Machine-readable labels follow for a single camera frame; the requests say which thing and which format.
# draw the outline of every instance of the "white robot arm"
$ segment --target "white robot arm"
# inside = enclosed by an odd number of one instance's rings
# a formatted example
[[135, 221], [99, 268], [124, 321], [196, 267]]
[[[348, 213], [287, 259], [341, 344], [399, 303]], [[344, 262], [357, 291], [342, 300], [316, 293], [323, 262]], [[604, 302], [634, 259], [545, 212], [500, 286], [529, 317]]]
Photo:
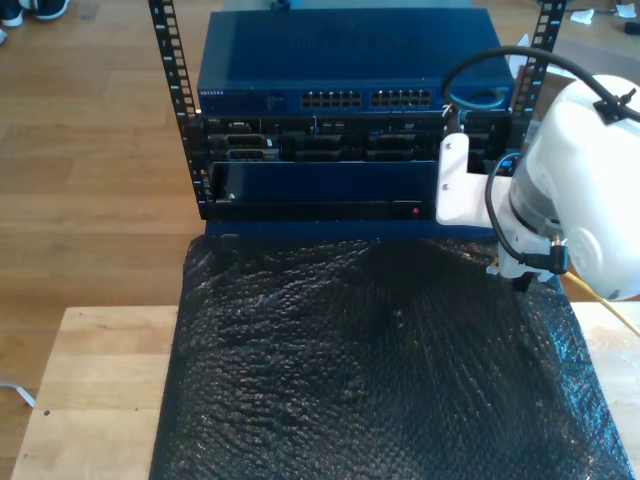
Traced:
[[[640, 87], [612, 76], [595, 77], [609, 92]], [[606, 125], [584, 83], [566, 87], [549, 109], [513, 178], [498, 176], [490, 195], [508, 243], [523, 254], [549, 255], [566, 245], [580, 277], [600, 296], [622, 300], [640, 293], [640, 123]], [[627, 106], [640, 111], [640, 93]], [[437, 220], [444, 225], [491, 228], [486, 175], [467, 172], [469, 139], [448, 135], [440, 149]], [[532, 268], [499, 247], [490, 273], [518, 278], [551, 273]]]

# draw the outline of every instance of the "plastic wrap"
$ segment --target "plastic wrap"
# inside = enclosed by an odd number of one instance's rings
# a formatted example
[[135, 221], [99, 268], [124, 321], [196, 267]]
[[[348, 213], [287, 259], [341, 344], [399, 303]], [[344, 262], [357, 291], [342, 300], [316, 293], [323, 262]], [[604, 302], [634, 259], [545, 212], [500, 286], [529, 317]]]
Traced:
[[492, 258], [197, 239], [151, 478], [634, 478], [566, 298]]

